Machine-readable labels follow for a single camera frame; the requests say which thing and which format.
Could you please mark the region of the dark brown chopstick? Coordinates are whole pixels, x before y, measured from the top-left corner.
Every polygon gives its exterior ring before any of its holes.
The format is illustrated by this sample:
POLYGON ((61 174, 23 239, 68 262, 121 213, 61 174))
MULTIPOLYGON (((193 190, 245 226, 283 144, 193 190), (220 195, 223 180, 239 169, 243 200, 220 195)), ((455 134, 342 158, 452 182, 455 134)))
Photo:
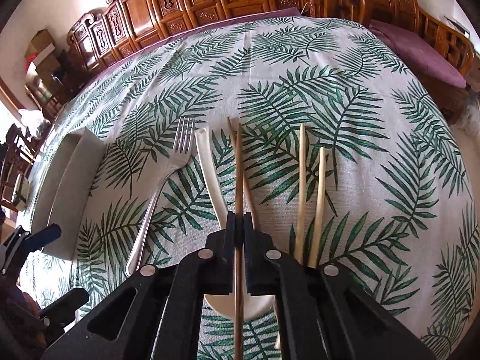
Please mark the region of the dark brown chopstick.
POLYGON ((255 207, 255 200, 250 189, 249 181, 246 175, 245 167, 242 159, 242 137, 238 132, 241 126, 234 127, 230 117, 227 118, 230 132, 230 140, 235 153, 236 162, 236 190, 240 189, 242 193, 241 202, 247 202, 247 207, 252 215, 253 228, 260 230, 259 216, 255 207))
POLYGON ((236 191, 235 191, 235 232, 234 232, 234 358, 243 359, 243 291, 242 269, 244 258, 242 256, 242 218, 243 218, 243 175, 242 175, 242 134, 241 125, 238 124, 236 136, 236 191))

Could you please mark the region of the light wooden chopstick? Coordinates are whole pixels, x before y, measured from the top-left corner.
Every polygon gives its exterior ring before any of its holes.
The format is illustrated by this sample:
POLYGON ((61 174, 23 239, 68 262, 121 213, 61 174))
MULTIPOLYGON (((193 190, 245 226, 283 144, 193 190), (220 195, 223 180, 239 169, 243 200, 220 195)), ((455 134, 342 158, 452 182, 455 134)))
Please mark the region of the light wooden chopstick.
POLYGON ((295 236, 295 259, 302 264, 304 261, 305 240, 305 204, 306 204, 306 136, 305 126, 299 129, 299 153, 298 153, 298 214, 295 236))
POLYGON ((318 169, 318 189, 316 197, 316 214, 312 233, 311 249, 308 256, 307 265, 311 268, 317 267, 317 259, 320 250, 320 239, 322 232, 322 221, 324 213, 325 199, 325 183, 326 183, 326 149, 320 147, 319 152, 319 169, 318 169))

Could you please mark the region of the grey rectangular utensil tray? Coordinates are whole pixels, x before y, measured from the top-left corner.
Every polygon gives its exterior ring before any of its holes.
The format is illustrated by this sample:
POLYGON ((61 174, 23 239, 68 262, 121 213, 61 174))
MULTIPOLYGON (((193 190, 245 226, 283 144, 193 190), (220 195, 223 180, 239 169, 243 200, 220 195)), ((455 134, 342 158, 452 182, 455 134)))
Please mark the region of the grey rectangular utensil tray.
POLYGON ((61 228, 60 238, 44 247, 55 258, 72 260, 81 219, 106 145, 88 128, 67 134, 60 142, 37 195, 31 230, 50 224, 61 228))

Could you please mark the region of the wooden chair at left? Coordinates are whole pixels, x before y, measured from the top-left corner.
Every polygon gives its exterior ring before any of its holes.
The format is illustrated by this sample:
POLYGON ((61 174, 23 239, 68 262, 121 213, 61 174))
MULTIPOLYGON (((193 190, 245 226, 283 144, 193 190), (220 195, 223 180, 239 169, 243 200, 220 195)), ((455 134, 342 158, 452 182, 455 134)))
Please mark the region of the wooden chair at left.
POLYGON ((14 187, 17 176, 27 177, 38 154, 41 141, 15 124, 7 130, 6 140, 1 144, 1 206, 17 211, 14 202, 14 187))

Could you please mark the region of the palm leaf print tablecloth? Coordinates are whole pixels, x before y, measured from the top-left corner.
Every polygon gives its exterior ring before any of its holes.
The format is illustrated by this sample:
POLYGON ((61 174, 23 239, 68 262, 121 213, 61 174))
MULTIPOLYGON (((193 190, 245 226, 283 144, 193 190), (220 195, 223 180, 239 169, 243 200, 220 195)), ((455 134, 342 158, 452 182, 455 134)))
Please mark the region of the palm leaf print tablecloth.
POLYGON ((325 150, 320 261, 340 263, 447 359, 479 308, 479 221, 446 120, 407 66, 363 26, 285 17, 222 26, 143 51, 97 78, 58 118, 31 173, 21 222, 33 226, 61 141, 87 128, 106 152, 81 210, 72 261, 29 256, 20 285, 41 306, 80 286, 87 314, 125 280, 147 204, 180 119, 209 128, 229 206, 242 129, 260 228, 295 247, 299 155, 312 231, 325 150))

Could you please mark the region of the stacked cardboard boxes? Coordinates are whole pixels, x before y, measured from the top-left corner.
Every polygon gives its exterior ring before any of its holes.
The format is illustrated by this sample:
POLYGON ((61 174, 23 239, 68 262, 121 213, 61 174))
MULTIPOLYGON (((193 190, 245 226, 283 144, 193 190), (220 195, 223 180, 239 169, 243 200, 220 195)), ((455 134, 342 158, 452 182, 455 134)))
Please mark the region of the stacked cardboard boxes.
POLYGON ((25 52, 25 86, 31 91, 40 87, 55 94, 60 84, 52 76, 62 68, 55 55, 56 47, 53 37, 45 28, 38 31, 25 52))

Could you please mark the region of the carved wooden long sofa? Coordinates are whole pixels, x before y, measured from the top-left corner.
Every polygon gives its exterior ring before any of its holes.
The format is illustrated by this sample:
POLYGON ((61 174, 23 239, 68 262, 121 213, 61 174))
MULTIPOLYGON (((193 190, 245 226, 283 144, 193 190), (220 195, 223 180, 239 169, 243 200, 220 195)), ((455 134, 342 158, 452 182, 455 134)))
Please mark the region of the carved wooden long sofa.
POLYGON ((190 29, 251 14, 296 8, 332 17, 336 0, 106 0, 67 34, 67 57, 89 79, 133 53, 190 29))

